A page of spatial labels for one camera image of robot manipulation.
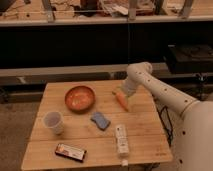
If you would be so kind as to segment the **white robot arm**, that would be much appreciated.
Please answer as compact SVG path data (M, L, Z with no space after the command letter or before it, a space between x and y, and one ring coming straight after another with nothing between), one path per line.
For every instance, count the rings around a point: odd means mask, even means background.
M149 62L127 66L121 90L131 97L144 86L183 120L179 171L213 171L213 101L200 101L152 75Z

